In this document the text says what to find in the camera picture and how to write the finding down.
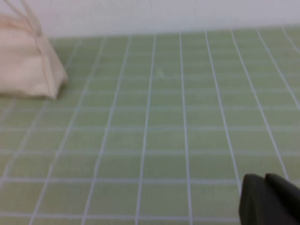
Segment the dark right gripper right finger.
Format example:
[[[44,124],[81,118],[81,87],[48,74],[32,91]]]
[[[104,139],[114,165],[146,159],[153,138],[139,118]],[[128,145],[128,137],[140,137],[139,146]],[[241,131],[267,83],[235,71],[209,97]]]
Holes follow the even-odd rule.
[[[275,173],[267,173],[265,180],[275,191],[290,215],[300,223],[300,188]]]

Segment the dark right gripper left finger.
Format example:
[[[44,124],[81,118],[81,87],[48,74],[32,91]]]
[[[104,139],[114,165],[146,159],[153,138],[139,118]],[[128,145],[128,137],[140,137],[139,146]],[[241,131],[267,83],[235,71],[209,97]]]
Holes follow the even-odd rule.
[[[285,210],[265,179],[255,174],[243,178],[239,204],[242,225],[283,225]]]

